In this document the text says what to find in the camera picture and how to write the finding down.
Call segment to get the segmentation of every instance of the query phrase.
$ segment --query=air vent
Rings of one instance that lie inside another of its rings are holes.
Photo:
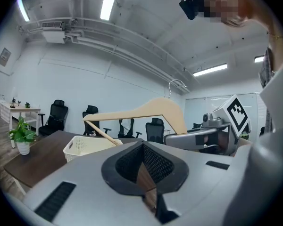
[[[62,22],[45,22],[42,23],[41,28],[60,28],[62,25]]]
[[[35,210],[35,213],[51,222],[75,187],[75,184],[62,182]]]
[[[219,163],[219,162],[216,162],[216,161],[208,161],[206,163],[206,165],[214,167],[214,168],[220,168],[220,169],[223,169],[223,170],[227,170],[230,166],[228,164]]]

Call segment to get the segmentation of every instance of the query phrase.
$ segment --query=hand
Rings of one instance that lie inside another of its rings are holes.
[[[208,142],[208,135],[204,136],[204,143]],[[218,132],[218,145],[222,149],[226,149],[228,146],[228,133],[225,131],[219,131]]]

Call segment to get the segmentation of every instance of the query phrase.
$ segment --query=wooden hanger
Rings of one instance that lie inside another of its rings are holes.
[[[83,121],[87,122],[103,137],[115,145],[119,145],[115,140],[113,140],[113,138],[102,132],[98,127],[91,123],[91,121],[109,121],[159,115],[162,115],[165,118],[176,134],[187,133],[187,128],[183,119],[183,112],[180,106],[174,101],[163,97],[152,99],[141,107],[131,111],[89,114],[83,118]]]

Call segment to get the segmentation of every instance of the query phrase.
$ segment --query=wooden tabletop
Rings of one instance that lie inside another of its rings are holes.
[[[67,163],[63,149],[74,136],[79,135],[59,130],[33,145],[28,155],[16,156],[4,166],[4,169],[31,188]],[[141,138],[119,139],[124,144],[142,140]]]

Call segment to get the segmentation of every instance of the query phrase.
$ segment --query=potted plant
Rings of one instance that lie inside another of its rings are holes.
[[[11,139],[17,143],[20,154],[29,154],[29,145],[34,141],[35,132],[29,129],[29,124],[24,122],[22,116],[19,116],[19,123],[15,130],[9,132]]]

